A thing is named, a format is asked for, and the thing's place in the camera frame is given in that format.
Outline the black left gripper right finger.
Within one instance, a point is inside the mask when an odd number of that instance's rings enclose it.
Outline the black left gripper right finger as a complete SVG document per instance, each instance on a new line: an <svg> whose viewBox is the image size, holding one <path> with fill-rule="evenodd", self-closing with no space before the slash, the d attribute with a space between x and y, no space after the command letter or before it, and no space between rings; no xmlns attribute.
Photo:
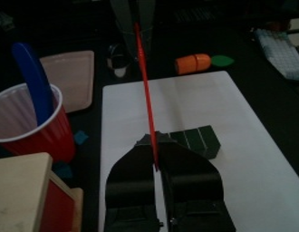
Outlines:
<svg viewBox="0 0 299 232"><path fill-rule="evenodd" d="M220 173L210 163L220 150L212 130L156 133L169 232L236 232Z"/></svg>

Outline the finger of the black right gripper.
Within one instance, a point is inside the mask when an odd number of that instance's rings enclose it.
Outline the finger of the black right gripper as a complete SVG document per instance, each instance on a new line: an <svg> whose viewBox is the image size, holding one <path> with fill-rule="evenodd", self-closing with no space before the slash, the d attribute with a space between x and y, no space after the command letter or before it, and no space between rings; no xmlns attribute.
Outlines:
<svg viewBox="0 0 299 232"><path fill-rule="evenodd" d="M129 7L129 0L110 0L117 26L124 36L124 42L130 56L136 58L136 35Z"/></svg>
<svg viewBox="0 0 299 232"><path fill-rule="evenodd" d="M141 39L142 39L145 50L150 49L154 5L156 5L156 0L138 0L137 1L140 33L141 33Z"/></svg>

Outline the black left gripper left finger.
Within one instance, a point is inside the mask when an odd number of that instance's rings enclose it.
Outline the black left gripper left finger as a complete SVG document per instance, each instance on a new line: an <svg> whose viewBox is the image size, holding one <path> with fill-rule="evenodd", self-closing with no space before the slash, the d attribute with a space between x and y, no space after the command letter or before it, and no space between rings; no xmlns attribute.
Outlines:
<svg viewBox="0 0 299 232"><path fill-rule="evenodd" d="M105 208L104 232L160 232L149 135L110 167Z"/></svg>

